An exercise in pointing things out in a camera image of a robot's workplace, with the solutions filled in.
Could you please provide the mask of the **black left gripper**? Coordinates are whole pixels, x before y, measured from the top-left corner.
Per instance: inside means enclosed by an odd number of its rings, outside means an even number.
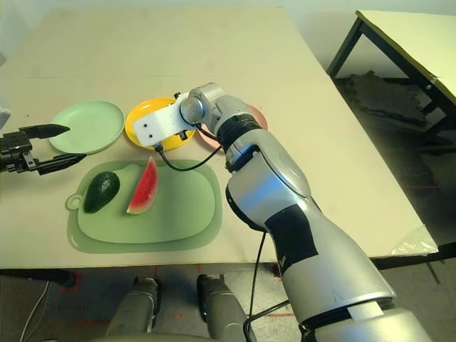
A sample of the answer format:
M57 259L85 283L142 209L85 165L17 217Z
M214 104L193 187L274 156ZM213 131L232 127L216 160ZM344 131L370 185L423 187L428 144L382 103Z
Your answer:
M87 155L83 153L66 153L50 160L35 161L31 154L32 145L29 139L52 138L68 132L69 127L59 124L33 125L19 128L19 131L7 133L1 138L1 172L17 172L37 170L39 175L69 168Z

